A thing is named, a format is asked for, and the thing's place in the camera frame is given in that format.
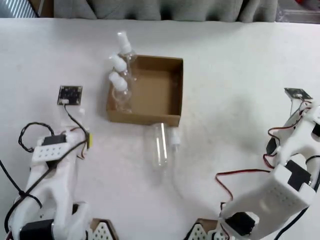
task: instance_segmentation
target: black wire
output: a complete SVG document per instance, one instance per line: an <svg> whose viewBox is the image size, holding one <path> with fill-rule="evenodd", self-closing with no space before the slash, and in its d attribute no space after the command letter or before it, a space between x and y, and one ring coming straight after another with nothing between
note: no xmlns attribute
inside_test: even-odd
<svg viewBox="0 0 320 240"><path fill-rule="evenodd" d="M86 131L86 129L67 111L66 109L66 105L64 105L64 109L66 111L66 113L68 114L69 118L74 121L85 133L85 140L77 143L76 145L74 145L72 148L70 148L64 155L62 155L57 161L54 162L54 164L41 176L39 177L39 179L25 192L26 194L30 194L30 192L53 170L55 169L58 164L69 154L71 153L73 150L75 150L77 147L79 147L82 144L86 144L88 143L88 132ZM10 216L12 215L12 213L14 212L14 210L17 208L17 206L26 198L25 195L20 196L20 199L17 200L12 207L9 209L8 213L5 216L4 219L4 229L5 232L8 233L9 232L9 219Z"/></svg>
<svg viewBox="0 0 320 240"><path fill-rule="evenodd" d="M311 156L309 157L305 163L307 164L310 160L312 159L315 159L315 158L320 158L320 155L314 155L314 156ZM313 189L315 190L315 192L318 191L318 188L319 188L319 185L320 185L320 171L318 173L318 176L317 176L317 179L316 179L316 182L315 182L315 185L313 187ZM291 228L304 214L305 212L308 210L309 207L303 209L287 226L285 226L284 228L282 228L278 234L275 236L274 240L278 240L282 234L284 234L285 231L287 231L289 228Z"/></svg>
<svg viewBox="0 0 320 240"><path fill-rule="evenodd" d="M20 196L30 197L30 198L34 199L34 200L39 204L40 208L42 208L42 204L41 204L40 200L39 200L37 197L35 197L35 196L31 195L31 194L25 193L25 192L16 184L16 182L15 182L15 181L13 180L13 178L10 176L9 172L7 171L6 167L4 166L4 164L2 163L1 160L0 160L0 166L1 166L4 174L7 176L7 178L10 180L10 182L13 184L13 186L18 190L19 195L20 195Z"/></svg>
<svg viewBox="0 0 320 240"><path fill-rule="evenodd" d="M27 148L24 143L22 142L22 137L23 135L25 134L26 130L28 127L30 127L31 125L40 125L40 126L43 126L43 127L46 127L47 129L49 129L50 133L51 133L51 136L54 136L55 135L55 132L53 131L53 129L48 125L48 124L45 124L43 122L30 122L28 123L24 128L22 128L21 130L21 133L20 133L20 136L19 136L19 139L18 139L18 144L24 149L26 150L27 152L29 153L33 153L34 152L34 148L33 147L29 147Z"/></svg>
<svg viewBox="0 0 320 240"><path fill-rule="evenodd" d="M87 134L88 134L87 130L68 112L65 104L63 105L63 107L64 107L64 110L66 111L66 114L68 114L69 118L82 129L82 131L85 134L85 138L87 138Z"/></svg>

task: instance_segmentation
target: red wire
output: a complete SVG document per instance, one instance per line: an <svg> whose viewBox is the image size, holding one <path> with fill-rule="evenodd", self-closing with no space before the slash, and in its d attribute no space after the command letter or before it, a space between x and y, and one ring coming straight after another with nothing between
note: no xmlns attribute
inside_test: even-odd
<svg viewBox="0 0 320 240"><path fill-rule="evenodd" d="M222 230L224 231L225 235L227 236L227 239L226 239L226 240L229 240L229 239L230 239L229 234L227 233L227 231L225 230L225 228L222 226L221 223L220 223L220 226L221 226Z"/></svg>
<svg viewBox="0 0 320 240"><path fill-rule="evenodd" d="M284 130L284 129L290 129L290 128L293 128L295 125L298 124L298 122L302 119L302 117L300 117L294 124L290 125L290 126L277 126L277 127L273 127L273 128L270 128L268 130L268 135L272 138L275 138L279 141L279 145L280 145L280 138L278 138L277 136L273 135L270 133L270 131L273 131L273 130Z"/></svg>
<svg viewBox="0 0 320 240"><path fill-rule="evenodd" d="M275 155L277 155L277 153L275 153L273 155L263 154L263 156L262 156L265 165L270 169L274 169L275 167L270 164L270 162L267 160L266 157L274 157Z"/></svg>
<svg viewBox="0 0 320 240"><path fill-rule="evenodd" d="M234 199L234 196L232 192L224 185L218 178L218 176L227 176L232 174L242 174L242 173L257 173L257 172L264 172L264 173L270 173L269 170L264 169L242 169L242 170L236 170L236 171L226 171L226 172L219 172L215 175L215 180L228 192L230 195L231 201Z"/></svg>

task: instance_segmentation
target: circuit board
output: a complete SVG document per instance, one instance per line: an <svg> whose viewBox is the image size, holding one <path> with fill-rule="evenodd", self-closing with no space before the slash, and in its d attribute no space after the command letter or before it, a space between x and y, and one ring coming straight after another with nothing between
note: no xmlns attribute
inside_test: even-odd
<svg viewBox="0 0 320 240"><path fill-rule="evenodd" d="M60 86L58 105L80 105L82 86Z"/></svg>

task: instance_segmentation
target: cable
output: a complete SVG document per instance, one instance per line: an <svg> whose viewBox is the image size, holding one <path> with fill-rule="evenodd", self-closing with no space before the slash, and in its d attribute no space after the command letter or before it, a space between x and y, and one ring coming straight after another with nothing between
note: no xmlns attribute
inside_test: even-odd
<svg viewBox="0 0 320 240"><path fill-rule="evenodd" d="M73 150L75 150L77 147L81 146L82 144L85 144L88 142L88 132L85 130L85 128L67 111L66 109L66 105L64 105L64 109L66 111L66 113L68 114L69 118L74 121L85 133L85 140L77 143L76 145L74 145L73 147L71 147L65 154L63 154L58 160L56 160L54 162L54 164L51 166L51 168L49 168L41 177L39 177L39 179L37 181L35 181L35 183L25 192L26 194L30 194L30 192L53 170L55 169L58 164L69 154L71 153ZM17 208L17 206L26 198L26 195L20 196L20 199L18 199L9 209L8 213L5 216L4 219L4 229L5 232L8 233L9 232L9 219L10 216L12 215L12 213L14 212L14 210Z"/></svg>
<svg viewBox="0 0 320 240"><path fill-rule="evenodd" d="M264 170L264 169L242 169L242 170L236 170L236 171L226 171L226 172L219 172L215 175L215 180L228 192L230 195L231 201L234 199L234 196L232 192L224 185L219 179L218 176L227 176L227 175L232 175L232 174L242 174L242 173L257 173L257 172L263 172L263 173L270 173L269 170Z"/></svg>
<svg viewBox="0 0 320 240"><path fill-rule="evenodd" d="M222 228L222 230L224 231L225 235L227 236L226 240L230 239L230 235L228 234L228 232L225 230L225 228L222 226L222 224L220 223L220 226Z"/></svg>
<svg viewBox="0 0 320 240"><path fill-rule="evenodd" d="M307 164L310 160L312 159L315 159L315 158L320 158L320 155L314 155L314 156L311 156L309 157L305 163ZM316 179L316 182L315 182L315 185L313 187L313 189L315 190L315 192L318 191L318 188L319 188L319 185L320 185L320 171L318 173L318 176L317 176L317 179ZM287 231L289 228L291 228L304 214L305 212L308 210L309 207L303 209L287 226L285 226L284 228L282 228L278 234L275 236L274 240L278 240L282 234L285 233L285 231Z"/></svg>
<svg viewBox="0 0 320 240"><path fill-rule="evenodd" d="M10 182L12 183L12 185L18 190L19 196L26 196L26 197L30 197L30 198L34 199L34 200L39 204L40 208L42 208L42 204L41 204L40 200L39 200L37 197L35 197L35 196L31 195L31 194L28 194L28 193L24 192L24 191L16 184L16 182L15 182L15 181L13 180L13 178L10 176L9 172L7 171L6 167L4 166L4 164L2 163L1 160L0 160L0 166L1 166L4 174L7 176L7 178L8 178L8 179L10 180Z"/></svg>
<svg viewBox="0 0 320 240"><path fill-rule="evenodd" d="M87 132L87 130L68 112L67 107L66 107L65 104L63 105L63 107L64 107L64 110L66 111L66 114L68 114L69 118L73 122L75 122L79 126L79 128L82 129L82 131L84 132L85 138L88 140L88 132Z"/></svg>
<svg viewBox="0 0 320 240"><path fill-rule="evenodd" d="M33 147L29 147L27 148L24 143L22 142L22 137L23 135L25 134L26 130L28 127L30 127L31 125L40 125L40 126L43 126L43 127L46 127L47 129L49 129L50 133L51 133L51 136L54 136L55 135L55 132L53 131L53 129L48 125L48 124L45 124L43 122L30 122L28 123L24 128L22 128L21 130L21 133L20 133L20 136L19 136L19 139L18 139L18 144L24 149L26 150L27 152L29 153L33 153L34 152L34 148Z"/></svg>
<svg viewBox="0 0 320 240"><path fill-rule="evenodd" d="M302 119L302 117L300 117L294 124L290 125L290 126L278 126L278 127L272 127L268 130L268 135L272 138L275 138L279 141L279 145L280 145L280 138L271 134L270 131L273 131L273 130L285 130L285 129L290 129L290 128L293 128L294 126L296 126L298 124L298 122Z"/></svg>
<svg viewBox="0 0 320 240"><path fill-rule="evenodd" d="M275 167L270 164L270 162L267 160L266 157L274 157L275 155L277 155L277 153L275 153L275 154L267 154L266 153L266 154L263 154L263 156L262 156L265 165L270 169L274 169Z"/></svg>
<svg viewBox="0 0 320 240"><path fill-rule="evenodd" d="M70 118L73 122L75 122L75 123L79 126L79 128L81 128L81 130L84 132L85 138L87 139L87 141L89 141L89 136L88 136L89 133L88 133L88 131L68 112L66 106L67 106L67 105L65 105L65 104L63 105L64 110L65 110L66 113L68 114L69 118ZM74 128L72 128L70 131L73 131L73 130L76 130L76 129L78 129L78 127L74 127ZM84 150L85 150L85 148L86 148L86 144L83 145L83 148L82 148L82 150L81 150L81 156L78 156L78 155L77 155L77 158L79 158L79 159L81 159L81 160L84 160L84 159L85 159Z"/></svg>

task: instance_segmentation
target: open cardboard box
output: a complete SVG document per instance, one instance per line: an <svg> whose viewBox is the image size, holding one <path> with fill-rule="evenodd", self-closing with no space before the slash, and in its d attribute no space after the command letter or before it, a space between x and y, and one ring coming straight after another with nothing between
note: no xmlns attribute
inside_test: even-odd
<svg viewBox="0 0 320 240"><path fill-rule="evenodd" d="M183 98L183 59L139 55L132 65L132 113L116 110L110 85L106 111L111 122L177 127Z"/></svg>

